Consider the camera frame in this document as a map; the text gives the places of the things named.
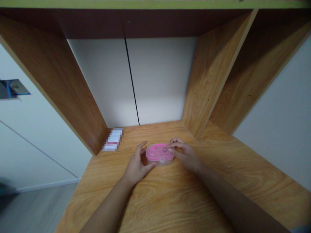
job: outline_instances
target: white panel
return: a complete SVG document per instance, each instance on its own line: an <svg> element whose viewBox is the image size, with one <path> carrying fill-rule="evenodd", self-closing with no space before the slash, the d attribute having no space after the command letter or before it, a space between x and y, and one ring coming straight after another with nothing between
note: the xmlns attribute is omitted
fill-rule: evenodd
<svg viewBox="0 0 311 233"><path fill-rule="evenodd" d="M75 177L0 122L0 182L14 188Z"/></svg>
<svg viewBox="0 0 311 233"><path fill-rule="evenodd" d="M311 37L234 132L311 191Z"/></svg>
<svg viewBox="0 0 311 233"><path fill-rule="evenodd" d="M127 39L141 125L181 119L196 41Z"/></svg>
<svg viewBox="0 0 311 233"><path fill-rule="evenodd" d="M107 126L138 125L124 39L68 42Z"/></svg>
<svg viewBox="0 0 311 233"><path fill-rule="evenodd" d="M81 177L91 153L1 45L0 77L19 79L31 93L0 100L0 120Z"/></svg>

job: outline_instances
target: wooden desk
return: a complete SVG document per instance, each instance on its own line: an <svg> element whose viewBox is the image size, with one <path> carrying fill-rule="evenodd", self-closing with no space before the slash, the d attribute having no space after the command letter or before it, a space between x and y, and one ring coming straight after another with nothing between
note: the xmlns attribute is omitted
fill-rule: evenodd
<svg viewBox="0 0 311 233"><path fill-rule="evenodd" d="M126 127L115 152L92 157L56 232L79 232L123 175L136 146L180 137L197 155L289 229L310 223L311 193L264 158L211 122L196 141L181 121ZM120 232L233 232L197 177L175 158L154 168L131 192Z"/></svg>

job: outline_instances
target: finger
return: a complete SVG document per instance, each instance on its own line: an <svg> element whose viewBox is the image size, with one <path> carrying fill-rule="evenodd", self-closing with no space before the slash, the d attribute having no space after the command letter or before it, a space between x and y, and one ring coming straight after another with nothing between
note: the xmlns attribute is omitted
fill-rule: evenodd
<svg viewBox="0 0 311 233"><path fill-rule="evenodd" d="M174 147L183 148L184 146L185 146L184 143L174 142L173 144L166 146L166 148L174 148Z"/></svg>
<svg viewBox="0 0 311 233"><path fill-rule="evenodd" d="M137 146L137 148L136 148L135 155L140 156L140 152L141 152L141 150L142 150L142 147L143 147L144 145L146 145L146 144L147 144L147 141L144 141L144 142L142 142L141 144L139 144L139 145Z"/></svg>
<svg viewBox="0 0 311 233"><path fill-rule="evenodd" d="M174 150L173 148L169 148L168 150L172 155L176 156L177 158L181 158L181 156L183 156L183 154L179 153L178 151Z"/></svg>
<svg viewBox="0 0 311 233"><path fill-rule="evenodd" d="M181 140L179 137L173 138L169 141L170 144L174 143L174 142L180 142L180 143L184 143L183 140Z"/></svg>
<svg viewBox="0 0 311 233"><path fill-rule="evenodd" d="M140 155L143 155L143 153L145 153L145 151L146 151L146 148L142 148L140 151Z"/></svg>
<svg viewBox="0 0 311 233"><path fill-rule="evenodd" d="M157 164L156 162L152 162L151 164L148 164L147 166L144 166L145 174L150 172L156 166L156 164Z"/></svg>

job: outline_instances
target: pink lid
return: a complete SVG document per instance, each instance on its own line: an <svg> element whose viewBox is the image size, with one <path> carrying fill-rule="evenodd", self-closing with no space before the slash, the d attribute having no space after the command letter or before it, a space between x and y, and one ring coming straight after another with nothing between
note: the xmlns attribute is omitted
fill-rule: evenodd
<svg viewBox="0 0 311 233"><path fill-rule="evenodd" d="M174 158L165 147L167 144L160 143L160 144L152 144L149 145L146 149L146 156L151 161L166 161L171 160Z"/></svg>

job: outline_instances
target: clear plastic container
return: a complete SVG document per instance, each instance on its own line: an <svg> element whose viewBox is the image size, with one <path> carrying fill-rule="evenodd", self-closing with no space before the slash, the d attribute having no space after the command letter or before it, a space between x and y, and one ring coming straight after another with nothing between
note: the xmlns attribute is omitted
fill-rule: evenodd
<svg viewBox="0 0 311 233"><path fill-rule="evenodd" d="M146 149L146 157L148 159L148 164L152 162L157 162L157 166L170 165L173 162L174 155L172 155L165 147L168 144L152 144Z"/></svg>

